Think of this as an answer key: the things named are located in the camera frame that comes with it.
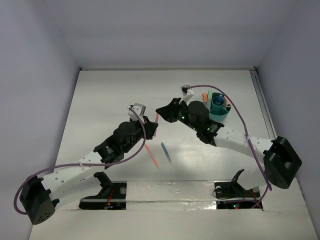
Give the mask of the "pink eraser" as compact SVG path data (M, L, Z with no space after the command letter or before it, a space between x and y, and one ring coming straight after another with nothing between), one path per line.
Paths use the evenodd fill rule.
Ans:
M226 96L224 97L224 106L226 108L230 108L232 106L230 100Z

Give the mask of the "red purple pen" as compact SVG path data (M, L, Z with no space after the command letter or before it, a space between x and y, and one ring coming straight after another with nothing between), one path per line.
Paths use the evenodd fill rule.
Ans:
M159 122L159 114L157 113L157 114L156 114L156 117L155 117L155 123L158 124L158 122ZM153 135L154 137L156 137L157 129L158 129L158 128L156 128L156 130L155 130L155 132L154 132L154 135Z

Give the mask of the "orange pen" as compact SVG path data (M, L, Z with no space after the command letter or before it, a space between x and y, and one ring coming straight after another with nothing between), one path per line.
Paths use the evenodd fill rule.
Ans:
M147 152L148 152L149 156L151 157L151 159L152 159L152 161L153 161L153 163L154 163L155 167L156 167L156 168L158 168L158 167L159 167L159 164L158 164L158 162L157 162L156 158L154 157L154 155L153 155L153 153L152 153L151 149L149 148L149 146L148 146L147 144L145 144L145 145L144 145L144 147L145 147L145 149L147 150Z

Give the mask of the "orange capped highlighter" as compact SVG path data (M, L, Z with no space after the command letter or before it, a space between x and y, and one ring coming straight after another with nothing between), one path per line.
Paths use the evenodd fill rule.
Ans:
M202 93L202 102L206 104L208 102L208 94L207 93Z

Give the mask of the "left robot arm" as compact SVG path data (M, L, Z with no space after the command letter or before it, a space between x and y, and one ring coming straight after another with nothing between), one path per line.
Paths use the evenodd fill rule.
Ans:
M136 157L144 145L132 155L125 155L138 143L152 140L159 124L147 116L122 122L113 134L96 146L89 154L76 162L45 168L30 175L19 187L13 205L18 212L18 201L32 225L48 220L56 208L65 203L64 195L76 190L76 186L93 176L98 181L93 186L93 199L107 199L113 192L113 183L105 169L125 163Z

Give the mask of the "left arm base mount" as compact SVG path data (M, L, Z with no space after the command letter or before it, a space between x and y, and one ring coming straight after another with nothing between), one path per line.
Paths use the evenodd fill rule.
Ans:
M100 191L96 195L82 198L78 207L81 210L126 210L127 182L112 182L105 172L93 175L100 182Z

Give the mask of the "green highlighter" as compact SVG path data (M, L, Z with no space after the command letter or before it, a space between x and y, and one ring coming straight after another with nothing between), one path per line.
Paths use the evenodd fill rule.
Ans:
M209 111L211 110L212 97L213 97L213 92L211 90L208 90L206 107Z

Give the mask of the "blue pen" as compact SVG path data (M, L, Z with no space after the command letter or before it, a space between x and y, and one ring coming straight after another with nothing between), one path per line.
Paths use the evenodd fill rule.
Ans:
M160 145L161 145L161 147L162 147L162 149L163 149L163 151L164 151L164 154L165 154L168 162L171 164L171 163L172 163L172 160L171 160L170 154L169 154L169 152L168 152L165 144L164 144L163 142L161 142Z

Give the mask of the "small blue-cap glue bottle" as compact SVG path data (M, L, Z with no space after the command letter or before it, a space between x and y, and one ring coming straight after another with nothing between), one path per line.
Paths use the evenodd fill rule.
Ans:
M223 102L224 102L223 95L220 94L216 99L216 105L220 106L223 104Z

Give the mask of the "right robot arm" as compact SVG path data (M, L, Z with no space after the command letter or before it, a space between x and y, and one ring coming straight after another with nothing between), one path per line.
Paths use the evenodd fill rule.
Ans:
M271 140L237 132L210 119L209 110L200 101L185 103L174 98L168 105L157 108L156 113L168 123L179 121L193 129L205 144L229 149L256 161L255 168L241 170L238 179L230 183L235 196L267 183L288 189L302 166L302 160L286 138L278 136Z

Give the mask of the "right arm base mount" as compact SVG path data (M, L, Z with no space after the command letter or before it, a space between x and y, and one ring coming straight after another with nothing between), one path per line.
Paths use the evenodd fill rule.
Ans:
M257 192L251 188L245 190L238 179L244 170L239 170L230 181L218 181L214 183L212 195L216 199L216 208L218 210L239 210L250 209L260 199L260 191Z

